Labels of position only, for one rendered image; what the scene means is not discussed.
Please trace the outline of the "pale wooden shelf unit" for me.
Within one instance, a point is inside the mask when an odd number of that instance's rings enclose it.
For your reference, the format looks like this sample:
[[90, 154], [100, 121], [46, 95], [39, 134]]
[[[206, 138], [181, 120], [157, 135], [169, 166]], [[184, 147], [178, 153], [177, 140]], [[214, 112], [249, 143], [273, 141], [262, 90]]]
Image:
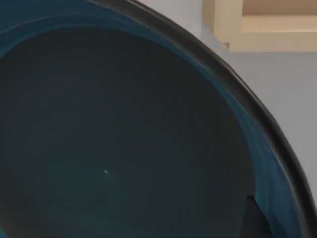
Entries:
[[203, 0], [202, 8], [231, 52], [317, 53], [317, 0]]

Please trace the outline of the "dark blue bowl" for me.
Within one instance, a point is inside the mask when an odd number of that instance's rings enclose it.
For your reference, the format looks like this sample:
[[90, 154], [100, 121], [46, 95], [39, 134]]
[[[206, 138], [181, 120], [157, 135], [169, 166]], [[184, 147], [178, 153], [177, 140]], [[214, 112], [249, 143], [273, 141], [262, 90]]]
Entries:
[[222, 58], [136, 0], [0, 0], [0, 238], [317, 238], [301, 165]]

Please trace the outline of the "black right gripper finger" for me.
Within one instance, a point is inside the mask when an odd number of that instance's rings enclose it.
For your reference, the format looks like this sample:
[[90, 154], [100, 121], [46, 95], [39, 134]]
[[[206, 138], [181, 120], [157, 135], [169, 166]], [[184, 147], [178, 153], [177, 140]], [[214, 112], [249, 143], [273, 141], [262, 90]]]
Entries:
[[250, 195], [246, 198], [239, 238], [273, 238], [267, 218]]

